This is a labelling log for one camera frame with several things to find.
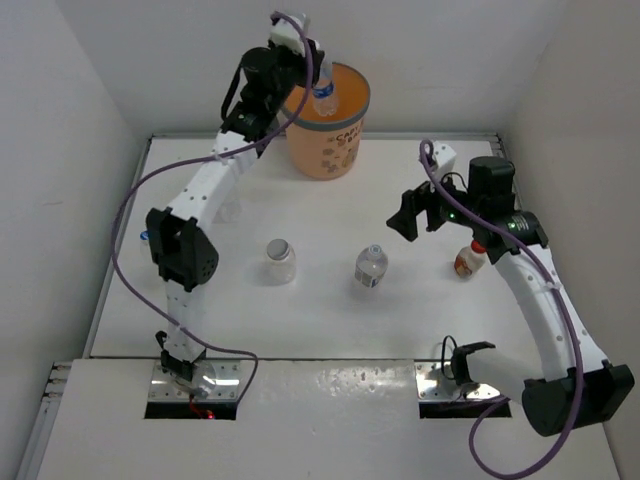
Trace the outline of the tall blue label bottle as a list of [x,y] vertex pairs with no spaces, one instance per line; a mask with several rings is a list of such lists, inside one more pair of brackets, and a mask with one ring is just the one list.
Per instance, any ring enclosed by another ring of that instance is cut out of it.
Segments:
[[314,109],[320,116],[328,117],[337,112],[339,98],[333,79],[333,63],[330,60],[323,61],[312,96]]

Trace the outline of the short clear water bottle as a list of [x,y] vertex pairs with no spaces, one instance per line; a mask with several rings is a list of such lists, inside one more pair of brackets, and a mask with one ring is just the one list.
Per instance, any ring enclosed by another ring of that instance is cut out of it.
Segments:
[[383,279],[388,265],[388,256],[382,247],[378,244],[372,244],[358,255],[354,278],[366,288],[375,288]]

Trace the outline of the red cap juice bottle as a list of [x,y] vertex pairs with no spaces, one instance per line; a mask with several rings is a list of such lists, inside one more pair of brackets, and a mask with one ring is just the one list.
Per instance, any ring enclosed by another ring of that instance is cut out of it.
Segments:
[[473,240],[456,255],[454,271],[462,279],[471,278],[484,266],[486,260],[486,248]]

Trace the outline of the orange plastic bin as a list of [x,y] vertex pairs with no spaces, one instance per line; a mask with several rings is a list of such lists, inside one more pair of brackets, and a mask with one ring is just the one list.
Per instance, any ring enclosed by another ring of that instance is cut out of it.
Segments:
[[354,67],[333,65],[338,108],[321,116],[308,100],[298,118],[286,128],[286,140],[293,165],[317,180],[332,180],[353,166],[370,105],[371,88]]

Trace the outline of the grey cap clear jar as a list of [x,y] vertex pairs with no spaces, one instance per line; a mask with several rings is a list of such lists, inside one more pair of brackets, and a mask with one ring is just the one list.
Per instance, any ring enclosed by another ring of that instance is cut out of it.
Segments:
[[284,285],[296,276],[296,254],[292,245],[282,238],[271,240],[265,249],[266,275],[274,284]]

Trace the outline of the small capless clear bottle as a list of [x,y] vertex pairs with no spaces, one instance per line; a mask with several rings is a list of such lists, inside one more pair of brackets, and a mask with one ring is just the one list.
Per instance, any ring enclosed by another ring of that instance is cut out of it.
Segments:
[[235,223],[242,213],[241,202],[237,199],[224,202],[217,210],[214,221],[216,223]]

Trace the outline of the blue cap clear bottle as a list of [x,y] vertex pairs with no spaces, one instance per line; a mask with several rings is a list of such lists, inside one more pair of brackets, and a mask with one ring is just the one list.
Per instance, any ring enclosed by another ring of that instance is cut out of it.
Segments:
[[139,235],[140,239],[140,251],[143,258],[149,260],[151,258],[150,245],[149,245],[149,232],[144,230]]

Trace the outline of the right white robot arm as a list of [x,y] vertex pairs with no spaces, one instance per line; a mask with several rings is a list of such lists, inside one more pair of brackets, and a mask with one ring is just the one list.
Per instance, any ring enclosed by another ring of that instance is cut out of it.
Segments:
[[544,437],[560,433],[567,422],[582,428],[609,421],[633,389],[634,376],[627,365],[612,364],[582,324],[556,274],[542,225],[516,206],[513,164],[492,156],[472,159],[464,190],[449,178],[448,165],[426,159],[423,166],[428,180],[402,194],[388,227],[413,241],[424,213],[429,232],[447,222],[470,228],[514,295],[541,362],[534,371],[490,342],[462,345],[452,355],[453,381],[493,386],[518,402]]

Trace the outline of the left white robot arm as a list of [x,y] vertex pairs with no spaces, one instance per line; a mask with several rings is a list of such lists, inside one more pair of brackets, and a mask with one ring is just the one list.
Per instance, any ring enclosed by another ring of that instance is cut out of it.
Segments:
[[204,286],[219,263],[211,225],[240,176],[275,136],[278,112],[291,92],[314,85],[323,60],[313,40],[291,46],[270,41],[247,51],[221,106],[212,160],[165,209],[153,208],[146,216],[151,258],[164,281],[171,318],[167,331],[156,335],[161,365],[185,382],[193,381],[207,351],[193,337],[204,318]]

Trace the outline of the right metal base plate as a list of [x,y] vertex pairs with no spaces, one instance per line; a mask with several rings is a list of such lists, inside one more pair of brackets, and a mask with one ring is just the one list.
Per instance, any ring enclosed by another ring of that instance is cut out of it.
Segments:
[[487,384],[458,386],[446,379],[438,362],[415,362],[415,382],[420,403],[487,403],[500,400],[500,392]]

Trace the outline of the metal base plate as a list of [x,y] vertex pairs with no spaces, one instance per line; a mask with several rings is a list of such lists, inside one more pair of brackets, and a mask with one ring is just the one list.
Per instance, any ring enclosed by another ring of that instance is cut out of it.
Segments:
[[415,362],[415,382],[420,403],[487,403],[500,400],[500,392],[487,384],[458,386],[446,379],[438,362]]
[[151,403],[235,402],[239,396],[242,366],[235,360],[200,361],[191,380],[179,378],[155,362],[147,399]]

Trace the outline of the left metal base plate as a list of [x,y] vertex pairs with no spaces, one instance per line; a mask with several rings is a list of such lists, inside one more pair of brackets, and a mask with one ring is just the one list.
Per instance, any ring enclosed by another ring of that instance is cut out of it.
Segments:
[[147,399],[151,403],[235,402],[239,396],[242,366],[235,360],[200,361],[191,380],[179,378],[155,362]]

